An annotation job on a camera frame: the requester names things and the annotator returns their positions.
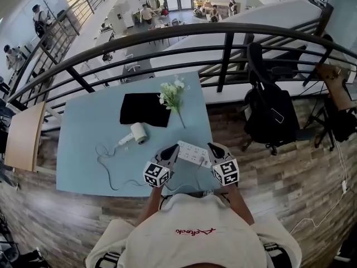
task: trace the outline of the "white power strip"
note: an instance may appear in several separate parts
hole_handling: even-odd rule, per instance
[[[211,168],[212,164],[208,156],[208,151],[206,149],[197,147],[195,145],[183,141],[179,141],[177,142],[177,144],[180,145],[180,152],[178,153],[178,157],[180,159],[200,165],[202,162],[200,161],[202,160],[201,157],[203,157],[204,160],[202,166],[206,168]]]

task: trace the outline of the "wood-patterned floor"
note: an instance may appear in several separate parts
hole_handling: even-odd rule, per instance
[[[313,100],[297,100],[295,109],[304,125]],[[263,145],[253,143],[240,151],[245,139],[243,123],[232,119],[235,106],[209,109],[213,139],[228,146],[240,167],[239,187],[255,216],[273,212],[290,231],[302,218],[318,224],[341,197],[343,170],[337,149],[329,151],[326,141],[315,149],[313,141],[292,143],[271,156]],[[357,143],[355,136],[341,144],[349,180],[357,192]],[[56,141],[46,141],[41,156],[55,166]],[[83,258],[95,245],[113,218],[133,222],[145,199],[95,197],[60,192],[55,176],[17,170],[13,178],[21,184],[15,191],[0,184],[0,208],[6,216],[22,253],[36,246],[53,268],[82,267]],[[305,221],[294,237],[303,252],[303,267],[328,267],[341,241],[356,222],[356,195],[348,192],[327,219],[314,228]]]

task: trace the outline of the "cap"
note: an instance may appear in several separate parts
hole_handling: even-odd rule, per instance
[[[36,4],[32,7],[32,11],[35,12],[38,8],[40,7],[40,5]]]
[[[9,45],[6,45],[6,46],[4,47],[4,52],[7,52],[9,49],[10,49],[10,46],[9,46]]]

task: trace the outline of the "light blue table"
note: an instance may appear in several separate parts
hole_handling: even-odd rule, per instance
[[[171,146],[182,140],[199,147],[207,148],[212,141],[211,129],[207,116],[206,105],[197,72],[183,73],[184,83],[190,89],[183,93],[182,119],[171,112],[167,128],[154,127],[144,123],[149,140],[138,145],[134,140],[122,147],[112,158],[103,158],[108,167],[112,185],[120,187],[129,179],[144,184],[143,169],[155,152],[164,146]],[[121,197],[145,197],[150,195],[150,186],[134,186],[128,183],[119,191],[111,190],[108,174],[97,163],[96,145],[103,144],[110,153],[115,144],[129,134],[130,125],[119,122],[120,109],[126,93],[159,92],[160,84],[173,83],[173,75],[146,79],[140,82],[128,83],[100,90],[67,101],[62,118],[59,146],[57,152],[57,189],[67,192],[108,195]],[[171,189],[181,184],[192,184],[195,187],[194,174],[198,165],[177,159],[174,167],[175,175],[169,181]],[[218,181],[209,169],[201,167],[197,171],[202,190],[219,188]],[[191,186],[183,186],[176,193],[194,192]],[[164,188],[164,194],[171,194]]]

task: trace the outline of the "wooden board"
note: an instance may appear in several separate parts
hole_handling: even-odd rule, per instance
[[[45,102],[41,102],[12,117],[6,144],[6,165],[34,171],[44,114]]]
[[[351,100],[348,92],[343,88],[342,81],[348,80],[348,71],[337,66],[321,65],[318,72],[326,83],[327,89],[331,95],[338,110],[346,110],[357,107],[357,100]]]

